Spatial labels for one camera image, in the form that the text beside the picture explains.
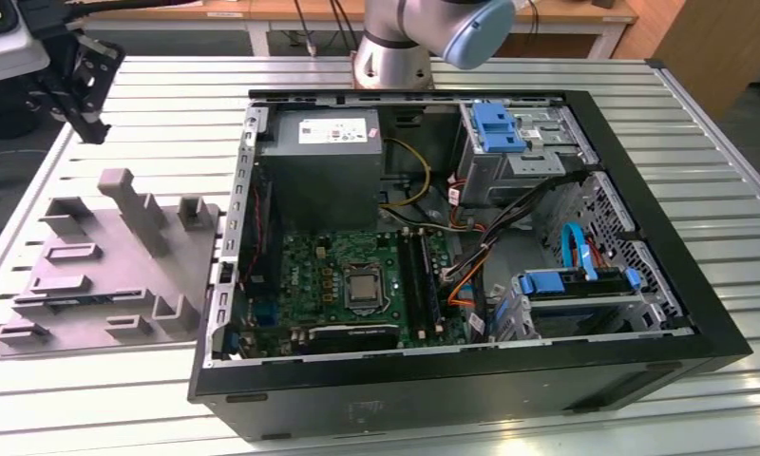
table leg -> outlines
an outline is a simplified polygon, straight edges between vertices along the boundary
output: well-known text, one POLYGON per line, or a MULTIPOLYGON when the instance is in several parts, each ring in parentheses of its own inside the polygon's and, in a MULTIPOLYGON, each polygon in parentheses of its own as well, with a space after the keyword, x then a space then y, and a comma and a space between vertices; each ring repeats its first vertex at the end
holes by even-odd
POLYGON ((266 33, 269 32, 269 25, 265 21, 248 21, 246 22, 248 35, 250 36, 250 47, 253 48, 253 55, 256 57, 269 56, 269 43, 266 42, 266 33))
POLYGON ((625 24, 603 25, 603 30, 596 37, 595 45, 588 53, 589 59, 609 59, 613 50, 620 43, 621 34, 624 33, 625 24))

metal table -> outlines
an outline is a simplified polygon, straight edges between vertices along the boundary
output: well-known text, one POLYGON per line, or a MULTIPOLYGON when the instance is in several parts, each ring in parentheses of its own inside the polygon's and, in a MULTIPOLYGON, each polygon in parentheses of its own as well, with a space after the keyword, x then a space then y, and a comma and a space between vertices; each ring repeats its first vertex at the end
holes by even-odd
MULTIPOLYGON (((755 354, 685 379, 632 406, 549 417, 273 442, 379 454, 679 454, 760 451, 760 178, 664 70, 643 62, 499 60, 473 72, 435 62, 440 88, 589 90, 640 167, 755 354)), ((69 128, 50 150, 0 237, 0 323, 48 235, 45 201, 81 195, 92 207, 105 167, 129 167, 136 188, 172 204, 194 193, 228 206, 249 88, 348 87, 344 58, 130 58, 105 120, 108 143, 69 128)), ((0 453, 93 451, 229 454, 254 450, 202 406, 186 402, 192 344, 45 359, 0 360, 0 453)))

yellow power cable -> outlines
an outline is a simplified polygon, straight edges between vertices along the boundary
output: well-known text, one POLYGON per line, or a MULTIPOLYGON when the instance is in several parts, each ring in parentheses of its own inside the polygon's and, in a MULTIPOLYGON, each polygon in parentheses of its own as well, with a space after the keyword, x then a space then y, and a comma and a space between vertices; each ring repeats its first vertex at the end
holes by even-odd
POLYGON ((408 151, 412 153, 412 155, 415 157, 417 157, 417 160, 421 163, 423 168, 425 169, 425 182, 421 186, 421 190, 419 190, 419 193, 416 195, 413 195, 412 197, 409 197, 408 199, 404 199, 403 201, 388 202, 388 203, 380 204, 380 207, 387 207, 387 208, 400 207, 400 206, 405 206, 405 205, 411 204, 415 201, 419 201, 419 199, 421 199, 421 197, 425 196, 425 193, 428 193, 428 188, 431 187, 431 166, 428 165, 425 158, 420 155, 417 150, 409 144, 407 144, 405 142, 403 142, 397 138, 385 138, 383 141, 391 141, 392 143, 397 143, 403 147, 405 147, 405 149, 408 149, 408 151))

wire bundle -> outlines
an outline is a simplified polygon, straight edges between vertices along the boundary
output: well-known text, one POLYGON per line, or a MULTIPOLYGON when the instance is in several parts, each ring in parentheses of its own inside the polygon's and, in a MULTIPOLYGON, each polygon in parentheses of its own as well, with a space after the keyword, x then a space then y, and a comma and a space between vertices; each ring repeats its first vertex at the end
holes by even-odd
POLYGON ((463 270, 469 267, 468 272, 463 275, 459 280, 453 291, 448 297, 448 304, 451 305, 473 305, 473 303, 463 300, 456 300, 456 295, 459 294, 461 287, 468 283, 468 280, 475 274, 477 274, 481 265, 487 261, 491 255, 491 249, 497 242, 497 235, 504 228, 507 228, 512 223, 524 219, 529 213, 535 210, 539 202, 544 195, 553 190, 557 186, 576 181, 583 181, 589 176, 589 171, 573 171, 565 176, 559 176, 544 180, 540 184, 529 189, 529 191, 523 194, 523 196, 516 199, 497 214, 489 227, 481 233, 476 248, 468 253, 468 256, 460 260, 445 272, 444 278, 451 278, 459 274, 463 270))
MULTIPOLYGON (((313 31, 309 31, 306 28, 306 19, 304 18, 304 11, 301 9, 301 5, 298 3, 298 0, 293 0, 294 3, 294 10, 298 13, 298 19, 301 21, 301 28, 304 29, 304 39, 306 41, 306 49, 311 51, 311 54, 313 54, 313 42, 312 42, 312 36, 313 36, 313 31)), ((349 22, 349 18, 345 16, 345 10, 343 9, 343 5, 341 5, 341 0, 329 0, 329 7, 332 8, 332 14, 335 15, 335 20, 336 23, 339 24, 339 33, 336 33, 332 36, 332 39, 329 40, 329 42, 324 45, 323 49, 328 49, 332 46, 332 43, 335 42, 335 40, 337 39, 339 35, 343 39, 343 46, 345 47, 347 51, 352 51, 352 50, 357 50, 357 46, 359 46, 359 42, 357 42, 357 35, 355 34, 355 29, 352 28, 352 23, 349 22), (349 30, 349 36, 352 38, 352 45, 349 45, 348 40, 345 39, 345 31, 343 30, 343 23, 345 23, 345 26, 349 30)))

wooden table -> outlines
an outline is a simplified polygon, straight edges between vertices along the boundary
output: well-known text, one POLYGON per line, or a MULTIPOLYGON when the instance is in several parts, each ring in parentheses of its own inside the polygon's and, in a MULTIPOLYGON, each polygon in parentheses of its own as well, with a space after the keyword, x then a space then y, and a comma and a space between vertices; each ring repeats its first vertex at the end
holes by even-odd
MULTIPOLYGON (((337 30, 329 0, 298 0, 309 30, 337 30)), ((341 0, 343 9, 355 29, 363 29, 364 0, 341 0)), ((620 41, 625 27, 636 21, 636 13, 624 0, 612 9, 592 6, 580 0, 541 0, 539 33, 541 35, 593 35, 588 58, 607 59, 620 41)), ((532 11, 521 9, 513 33, 525 34, 531 28, 532 11)), ((90 29, 234 29, 250 36, 253 54, 269 55, 266 33, 272 30, 302 30, 293 0, 206 0, 192 8, 141 9, 96 14, 90 29)))

